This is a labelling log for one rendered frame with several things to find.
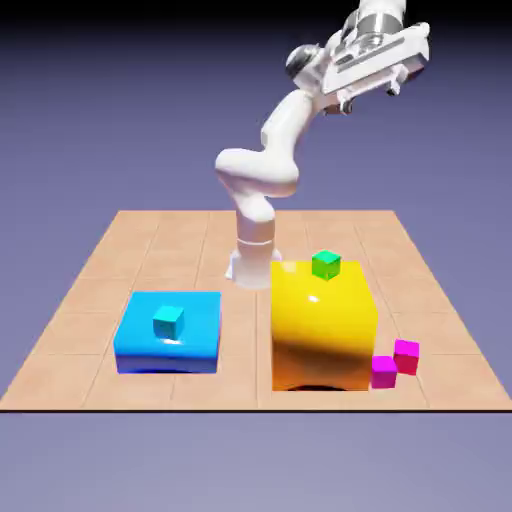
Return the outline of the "small crimson cube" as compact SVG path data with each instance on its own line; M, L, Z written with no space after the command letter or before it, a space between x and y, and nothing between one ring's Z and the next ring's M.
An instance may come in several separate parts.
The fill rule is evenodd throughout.
M394 344L393 360L397 372L406 375L417 373L420 357L420 344L415 341L396 339Z

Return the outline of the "small green cube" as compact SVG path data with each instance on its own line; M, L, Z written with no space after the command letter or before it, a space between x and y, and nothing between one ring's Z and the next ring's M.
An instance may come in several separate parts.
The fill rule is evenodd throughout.
M322 250L312 256L312 274L323 280L330 280L340 273L341 256L329 250Z

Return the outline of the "small cyan cube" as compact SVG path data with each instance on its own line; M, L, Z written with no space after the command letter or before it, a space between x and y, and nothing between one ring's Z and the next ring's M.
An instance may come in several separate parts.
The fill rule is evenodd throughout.
M176 340L184 328L184 309L162 305L153 315L153 331L159 338Z

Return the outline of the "large yellow box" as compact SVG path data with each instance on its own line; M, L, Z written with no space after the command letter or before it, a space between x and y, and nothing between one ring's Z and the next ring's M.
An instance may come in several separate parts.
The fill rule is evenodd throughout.
M378 310L359 262L330 280L310 261L274 262L270 317L273 390L368 389Z

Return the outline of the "large blue box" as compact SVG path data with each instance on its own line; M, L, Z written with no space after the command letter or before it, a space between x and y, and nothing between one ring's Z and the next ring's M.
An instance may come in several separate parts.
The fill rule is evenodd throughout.
M204 373L217 371L222 325L218 291L136 291L113 340L117 371L126 373ZM162 306L184 309L176 340L159 338L153 315Z

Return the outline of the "small magenta cube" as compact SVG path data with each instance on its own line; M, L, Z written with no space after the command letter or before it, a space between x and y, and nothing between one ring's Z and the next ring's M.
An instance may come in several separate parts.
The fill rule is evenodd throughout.
M396 385L397 366L391 356L372 358L371 387L373 389L392 389Z

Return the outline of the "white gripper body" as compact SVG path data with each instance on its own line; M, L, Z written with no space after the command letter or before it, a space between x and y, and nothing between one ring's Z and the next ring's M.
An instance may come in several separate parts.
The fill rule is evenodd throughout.
M386 89L395 67L403 69L403 83L420 72L429 60L427 23L418 23L394 34L357 37L331 52L322 82L325 96L345 90L352 96Z

